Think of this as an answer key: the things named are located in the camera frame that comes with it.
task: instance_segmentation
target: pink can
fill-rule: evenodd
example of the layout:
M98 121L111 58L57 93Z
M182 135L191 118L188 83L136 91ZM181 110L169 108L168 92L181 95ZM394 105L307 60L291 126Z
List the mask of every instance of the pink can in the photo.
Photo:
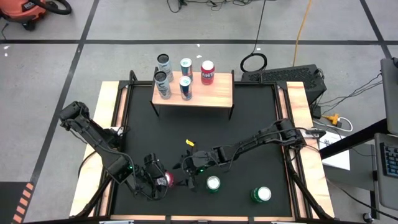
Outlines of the pink can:
M214 81L214 63L212 61L204 61L201 64L201 82L210 85Z

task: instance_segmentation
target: yellow object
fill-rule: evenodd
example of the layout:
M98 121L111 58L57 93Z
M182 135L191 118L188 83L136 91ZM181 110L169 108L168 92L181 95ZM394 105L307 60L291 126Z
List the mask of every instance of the yellow object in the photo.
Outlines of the yellow object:
M298 46L298 44L299 44L299 39L300 39L300 35L301 35L301 30L303 29L305 20L307 19L307 15L308 15L308 12L309 12L309 10L310 10L311 3L312 3L312 0L309 0L308 6L307 6L307 10L305 11L305 14L304 14L303 22L301 23L300 29L298 30L297 39L296 39L296 45L295 45L295 47L294 47L293 67L294 67L294 63L296 62L297 46Z
M187 139L185 142L186 142L188 145L192 146L192 147L195 145L195 143L189 141L188 139Z
M332 125L336 126L338 122L338 114L334 114L333 116L323 115L324 118L328 119Z

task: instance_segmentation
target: black tabletop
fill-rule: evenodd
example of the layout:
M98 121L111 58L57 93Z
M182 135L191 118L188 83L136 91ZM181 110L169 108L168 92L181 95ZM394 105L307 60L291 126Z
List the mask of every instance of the black tabletop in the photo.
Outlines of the black tabletop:
M236 85L234 112L228 121L228 110L223 108L198 108L161 106L156 117L149 100L152 89L135 86L130 101L124 152L143 165L148 153L156 153L163 165L177 180L185 178L182 171L171 170L182 154L189 149L185 140L197 143L199 150L213 146L233 144L277 119L275 91L271 86ZM205 179L216 175L221 180L219 192L210 194L204 186ZM243 154L234 161L230 172L212 167L198 176L202 183L198 192L186 187L171 188L166 198L148 201L133 197L125 185L115 187L112 214L116 215L206 215L291 217L289 189L282 151L279 146L266 145ZM249 193L255 187L266 186L272 192L266 203L254 203Z

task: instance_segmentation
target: silver can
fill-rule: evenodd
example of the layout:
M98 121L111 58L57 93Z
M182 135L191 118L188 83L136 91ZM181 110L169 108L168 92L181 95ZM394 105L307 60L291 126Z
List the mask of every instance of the silver can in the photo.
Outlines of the silver can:
M187 76L183 76L180 78L180 89L181 89L181 97L183 100L191 100L192 98L192 87L191 87L191 79Z
M167 79L167 75L163 71L158 71L155 73L154 77L157 89L159 90L160 97L162 99L169 99L172 96L172 92L170 89L170 83Z
M193 73L192 73L192 60L189 58L184 58L180 62L181 71L183 76L188 76L193 82Z
M158 69L160 71L163 71L167 75L167 79L169 82L173 81L173 70L172 70L172 64L170 63L170 58L167 54L161 54L157 56L157 64L158 64Z

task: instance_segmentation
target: can lid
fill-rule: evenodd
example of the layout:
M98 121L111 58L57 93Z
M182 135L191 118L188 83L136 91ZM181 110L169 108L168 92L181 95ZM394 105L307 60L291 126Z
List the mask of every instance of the can lid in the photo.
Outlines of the can lid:
M218 189L220 187L220 180L216 176L207 178L207 187L211 190Z
M169 61L169 56L167 54L160 54L159 56L157 56L157 61L159 63L166 63Z
M155 80L158 82L162 82L167 78L167 75L165 72L158 71L155 73Z
M214 63L212 61L204 61L201 64L201 70L206 73L214 72Z
M271 190L268 187L260 187L257 194L263 201L268 201L271 198Z
M181 66L187 68L192 65L192 60L189 58L183 58L180 62Z
M188 76L183 76L180 78L180 85L181 86L189 86L191 84L191 78Z

